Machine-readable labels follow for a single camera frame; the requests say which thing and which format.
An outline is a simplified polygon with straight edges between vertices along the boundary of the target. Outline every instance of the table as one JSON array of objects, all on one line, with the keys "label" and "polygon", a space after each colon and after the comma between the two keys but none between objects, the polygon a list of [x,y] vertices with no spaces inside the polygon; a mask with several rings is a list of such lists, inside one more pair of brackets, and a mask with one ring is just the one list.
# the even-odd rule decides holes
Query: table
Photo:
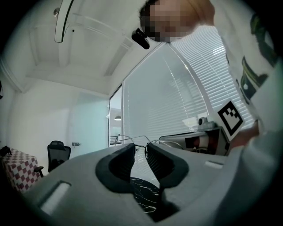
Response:
[{"label": "table", "polygon": [[12,155],[0,156],[0,160],[12,187],[24,193],[41,178],[39,173],[34,172],[38,162],[35,156],[10,149]]}]

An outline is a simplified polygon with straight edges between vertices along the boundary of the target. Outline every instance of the door frame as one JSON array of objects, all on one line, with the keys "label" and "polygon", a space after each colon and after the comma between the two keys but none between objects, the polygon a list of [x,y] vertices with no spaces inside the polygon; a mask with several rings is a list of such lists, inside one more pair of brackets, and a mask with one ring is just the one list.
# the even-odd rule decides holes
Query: door frame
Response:
[{"label": "door frame", "polygon": [[[108,136],[107,136],[107,141],[108,141],[108,147],[110,146],[110,140],[109,140],[109,131],[110,131],[110,101],[112,99],[112,97],[118,92],[119,89],[122,88],[122,96],[121,96],[121,119],[122,119],[122,122],[123,122],[123,109],[122,109],[122,106],[123,106],[123,84],[121,83],[119,85],[119,87],[115,90],[115,92],[111,95],[111,97],[109,98],[109,107],[108,107]],[[123,123],[121,122],[121,133],[123,134]]]}]

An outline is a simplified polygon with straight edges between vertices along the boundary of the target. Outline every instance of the window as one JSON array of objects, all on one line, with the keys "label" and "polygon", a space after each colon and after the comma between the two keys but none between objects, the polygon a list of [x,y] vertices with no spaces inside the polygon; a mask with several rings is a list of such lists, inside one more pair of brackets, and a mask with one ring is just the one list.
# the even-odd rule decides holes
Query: window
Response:
[{"label": "window", "polygon": [[231,98],[245,120],[243,128],[251,127],[252,115],[240,99],[228,71],[226,52],[215,27],[200,26],[196,31],[172,44],[190,64],[216,109]]},{"label": "window", "polygon": [[[160,45],[123,82],[123,134],[161,136],[192,132],[207,116],[191,72],[170,45]],[[144,138],[134,140],[145,145]]]},{"label": "window", "polygon": [[115,139],[122,134],[122,88],[120,87],[116,93],[110,98],[109,109],[109,146],[115,146]]}]

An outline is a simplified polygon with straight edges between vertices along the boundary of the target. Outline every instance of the black mesh chair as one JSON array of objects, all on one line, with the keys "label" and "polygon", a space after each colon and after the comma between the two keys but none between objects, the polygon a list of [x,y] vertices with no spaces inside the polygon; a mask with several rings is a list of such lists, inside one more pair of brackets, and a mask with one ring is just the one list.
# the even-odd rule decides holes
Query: black mesh chair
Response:
[{"label": "black mesh chair", "polygon": [[[64,146],[63,142],[53,141],[51,143],[56,143],[57,145],[50,144],[47,146],[49,173],[52,170],[54,170],[56,167],[64,163],[66,160],[70,159],[70,155],[71,155],[71,148],[68,146]],[[42,169],[43,166],[39,166],[34,169],[34,172],[40,173],[40,176],[43,177]]]},{"label": "black mesh chair", "polygon": [[51,141],[52,145],[61,145],[61,146],[64,146],[64,143],[62,141],[59,141],[59,140],[54,140],[54,141]]}]

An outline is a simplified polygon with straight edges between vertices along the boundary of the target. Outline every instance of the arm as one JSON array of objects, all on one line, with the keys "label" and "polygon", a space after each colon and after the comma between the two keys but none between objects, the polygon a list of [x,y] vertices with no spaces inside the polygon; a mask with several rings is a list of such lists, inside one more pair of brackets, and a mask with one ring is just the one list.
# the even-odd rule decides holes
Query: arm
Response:
[{"label": "arm", "polygon": [[230,150],[234,147],[246,145],[251,138],[259,135],[258,122],[251,128],[240,131],[230,143]]}]

